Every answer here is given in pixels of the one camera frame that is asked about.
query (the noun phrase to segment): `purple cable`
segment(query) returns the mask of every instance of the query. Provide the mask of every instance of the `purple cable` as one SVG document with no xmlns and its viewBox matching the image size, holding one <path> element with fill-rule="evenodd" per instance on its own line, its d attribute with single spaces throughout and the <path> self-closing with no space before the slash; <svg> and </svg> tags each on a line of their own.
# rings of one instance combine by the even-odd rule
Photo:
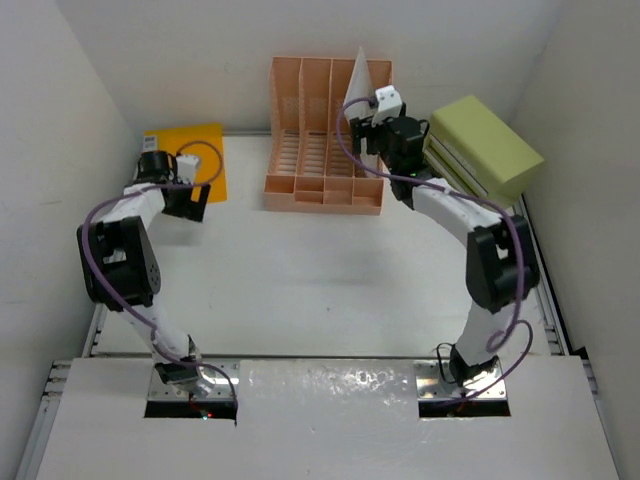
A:
<svg viewBox="0 0 640 480">
<path fill-rule="evenodd" d="M 448 193 L 449 195 L 451 195 L 452 197 L 455 197 L 455 198 L 460 198 L 462 200 L 467 200 L 467 201 L 470 201 L 470 202 L 474 202 L 474 203 L 477 203 L 478 205 L 481 205 L 481 206 L 487 206 L 487 207 L 495 210 L 496 212 L 498 212 L 502 216 L 502 218 L 504 219 L 505 224 L 507 225 L 507 229 L 509 230 L 509 234 L 511 235 L 511 240 L 513 241 L 513 246 L 514 246 L 515 256 L 516 256 L 516 266 L 518 268 L 518 276 L 517 276 L 517 280 L 516 280 L 516 298 L 515 298 L 515 302 L 514 302 L 515 303 L 515 307 L 514 307 L 514 310 L 513 310 L 513 316 L 511 318 L 511 321 L 509 322 L 509 326 L 507 327 L 506 331 L 504 331 L 504 332 L 503 331 L 497 331 L 493 335 L 491 335 L 491 337 L 487 341 L 486 349 L 487 349 L 487 352 L 489 352 L 489 353 L 497 352 L 500 348 L 502 348 L 509 341 L 509 339 L 511 338 L 511 335 L 513 335 L 513 331 L 515 330 L 515 328 L 519 324 L 525 324 L 528 327 L 529 333 L 530 333 L 529 342 L 528 342 L 527 347 L 525 348 L 524 352 L 522 353 L 522 355 L 514 362 L 514 364 L 506 372 L 503 372 L 502 376 L 498 380 L 496 380 L 493 384 L 489 385 L 488 387 L 486 387 L 486 388 L 484 388 L 482 390 L 477 390 L 477 391 L 473 392 L 471 395 L 469 395 L 467 397 L 464 397 L 462 399 L 453 400 L 453 401 L 450 401 L 450 402 L 449 401 L 442 402 L 442 404 L 440 404 L 440 405 L 444 406 L 444 405 L 453 405 L 453 404 L 456 404 L 456 403 L 461 403 L 463 401 L 470 400 L 472 398 L 477 397 L 478 395 L 481 395 L 482 393 L 486 392 L 488 389 L 490 389 L 491 387 L 496 385 L 498 382 L 504 380 L 511 372 L 513 372 L 513 370 L 515 370 L 515 368 L 518 365 L 520 365 L 520 363 L 522 363 L 522 361 L 524 360 L 526 355 L 529 353 L 531 345 L 533 344 L 533 328 L 531 327 L 531 324 L 529 324 L 529 322 L 527 322 L 526 320 L 518 320 L 518 317 L 520 316 L 520 310 L 522 308 L 522 299 L 524 297 L 524 258 L 523 258 L 523 254 L 522 254 L 522 245 L 520 244 L 520 238 L 518 237 L 518 232 L 516 231 L 516 227 L 513 224 L 513 221 L 511 220 L 511 216 L 509 215 L 509 212 L 507 212 L 504 208 L 502 208 L 497 203 L 492 202 L 491 200 L 474 197 L 472 195 L 467 195 L 465 193 L 461 193 L 461 192 L 458 192 L 456 190 L 448 190 L 448 189 L 445 189 L 444 187 L 442 187 L 440 185 L 437 185 L 437 184 L 434 184 L 434 183 L 430 183 L 430 182 L 427 182 L 427 181 L 424 181 L 424 180 L 418 180 L 417 178 L 403 177 L 401 175 L 393 175 L 391 173 L 380 172 L 380 171 L 376 170 L 375 168 L 371 168 L 371 167 L 365 165 L 364 163 L 362 163 L 360 160 L 358 160 L 349 151 L 349 149 L 347 149 L 346 145 L 344 144 L 344 140 L 342 138 L 342 132 L 340 131 L 340 123 L 342 121 L 342 118 L 345 117 L 345 112 L 347 111 L 347 109 L 349 107 L 351 107 L 352 105 L 355 105 L 356 103 L 360 103 L 360 102 L 369 103 L 369 102 L 372 102 L 372 101 L 375 101 L 374 97 L 354 98 L 353 100 L 348 101 L 347 103 L 345 103 L 342 106 L 342 108 L 340 109 L 340 113 L 338 114 L 338 116 L 336 118 L 336 138 L 338 139 L 338 144 L 342 148 L 342 151 L 344 152 L 344 154 L 357 167 L 361 168 L 362 170 L 364 170 L 366 172 L 372 173 L 373 175 L 376 175 L 378 177 L 388 178 L 389 180 L 397 180 L 397 181 L 400 181 L 400 182 L 411 183 L 413 185 L 432 188 L 434 190 L 438 190 L 439 192 Z"/>
<path fill-rule="evenodd" d="M 131 316 L 133 316 L 135 319 L 139 320 L 140 322 L 142 322 L 144 325 L 146 325 L 147 327 L 149 327 L 151 329 L 151 342 L 156 346 L 156 351 L 158 352 L 158 355 L 160 355 L 162 358 L 164 358 L 165 360 L 176 364 L 176 365 L 180 365 L 183 367 L 203 367 L 203 368 L 208 368 L 211 369 L 217 373 L 219 373 L 220 375 L 222 375 L 222 377 L 227 380 L 227 382 L 229 382 L 229 387 L 231 388 L 231 396 L 233 397 L 233 403 L 234 403 L 234 408 L 237 411 L 238 410 L 238 398 L 236 396 L 236 390 L 233 386 L 233 382 L 231 382 L 231 378 L 229 378 L 229 375 L 227 375 L 222 369 L 216 367 L 215 365 L 211 365 L 209 363 L 205 363 L 205 362 L 186 362 L 178 357 L 174 357 L 171 352 L 164 350 L 164 347 L 162 346 L 162 344 L 160 342 L 156 343 L 156 332 L 158 330 L 158 328 L 156 327 L 156 325 L 149 320 L 148 318 L 146 318 L 144 315 L 142 315 L 140 312 L 136 311 L 130 304 L 129 302 L 127 302 L 122 295 L 120 295 L 115 288 L 113 288 L 113 286 L 109 283 L 109 281 L 106 279 L 106 277 L 102 274 L 102 272 L 100 271 L 100 268 L 98 267 L 98 264 L 96 263 L 95 258 L 93 257 L 93 254 L 91 253 L 91 247 L 89 246 L 89 227 L 91 226 L 91 222 L 93 221 L 93 218 L 98 214 L 98 212 L 100 212 L 103 208 L 108 207 L 111 204 L 117 203 L 121 200 L 127 200 L 129 198 L 133 198 L 133 197 L 137 197 L 139 195 L 142 195 L 144 192 L 148 192 L 150 190 L 184 190 L 184 189 L 190 189 L 190 188 L 194 188 L 194 187 L 206 187 L 208 184 L 213 183 L 222 173 L 222 169 L 224 167 L 224 160 L 222 158 L 222 153 L 220 153 L 220 150 L 218 150 L 218 148 L 213 145 L 212 143 L 209 142 L 205 142 L 203 140 L 194 140 L 192 142 L 188 142 L 185 145 L 183 145 L 182 147 L 180 147 L 178 149 L 178 151 L 176 152 L 176 157 L 178 155 L 180 155 L 182 153 L 182 151 L 185 148 L 188 148 L 192 145 L 206 145 L 210 148 L 213 149 L 214 152 L 216 152 L 216 155 L 218 155 L 218 170 L 216 171 L 216 173 L 208 180 L 205 180 L 204 182 L 200 182 L 200 183 L 193 183 L 193 184 L 182 184 L 182 185 L 178 185 L 178 184 L 169 184 L 169 185 L 150 185 L 148 187 L 145 187 L 135 193 L 129 193 L 127 195 L 120 195 L 118 197 L 112 198 L 110 200 L 105 200 L 102 203 L 99 203 L 98 205 L 96 205 L 87 215 L 87 218 L 85 219 L 84 223 L 82 224 L 82 232 L 81 232 L 81 240 L 82 240 L 82 253 L 84 254 L 85 258 L 87 259 L 87 264 L 89 265 L 89 268 L 91 269 L 91 272 L 93 273 L 93 275 L 96 277 L 96 280 L 98 280 L 98 282 L 100 282 L 100 284 L 102 285 L 102 287 L 109 293 L 109 295 L 111 295 L 111 297 L 116 301 L 116 303 L 118 303 L 118 305 L 120 305 L 124 310 L 127 311 L 127 313 L 129 313 Z"/>
</svg>

